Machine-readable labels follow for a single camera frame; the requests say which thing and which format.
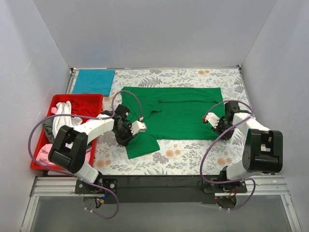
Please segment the green t shirt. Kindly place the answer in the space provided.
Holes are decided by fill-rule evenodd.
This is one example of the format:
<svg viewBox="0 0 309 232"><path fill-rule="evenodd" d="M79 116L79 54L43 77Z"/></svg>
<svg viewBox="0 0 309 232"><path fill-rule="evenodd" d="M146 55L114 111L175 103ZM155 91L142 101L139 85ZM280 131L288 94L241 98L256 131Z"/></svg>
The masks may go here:
<svg viewBox="0 0 309 232"><path fill-rule="evenodd" d="M126 146L129 159L156 152L158 140L214 140L218 134L204 124L209 109L217 116L225 114L220 88L123 87L122 104L136 121L143 116L147 130Z"/></svg>

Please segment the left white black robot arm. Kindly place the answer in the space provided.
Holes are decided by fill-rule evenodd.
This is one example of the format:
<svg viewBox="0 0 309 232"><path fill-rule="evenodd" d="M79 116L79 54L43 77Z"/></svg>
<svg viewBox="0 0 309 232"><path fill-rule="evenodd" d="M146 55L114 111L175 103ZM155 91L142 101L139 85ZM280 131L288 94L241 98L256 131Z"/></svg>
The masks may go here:
<svg viewBox="0 0 309 232"><path fill-rule="evenodd" d="M89 120L84 124L69 127L62 126L54 140L48 155L53 164L86 181L87 189L98 193L106 187L101 172L93 168L86 161L88 145L106 132L113 132L119 145L127 146L134 138L132 123L127 119L130 110L124 106L117 106L115 113L103 111L98 119Z"/></svg>

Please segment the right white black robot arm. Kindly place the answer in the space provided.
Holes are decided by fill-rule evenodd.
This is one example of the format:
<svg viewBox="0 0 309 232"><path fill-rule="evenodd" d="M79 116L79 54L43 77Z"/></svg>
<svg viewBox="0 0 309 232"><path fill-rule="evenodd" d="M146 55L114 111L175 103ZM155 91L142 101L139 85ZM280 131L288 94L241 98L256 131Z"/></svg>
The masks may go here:
<svg viewBox="0 0 309 232"><path fill-rule="evenodd" d="M283 134L260 124L248 110L242 110L236 101L225 103L225 115L218 117L208 113L205 123L223 140L229 140L236 128L245 136L242 160L225 166L218 176L212 179L218 184L210 184L212 189L222 192L237 190L243 186L244 179L259 174L279 173L283 167Z"/></svg>

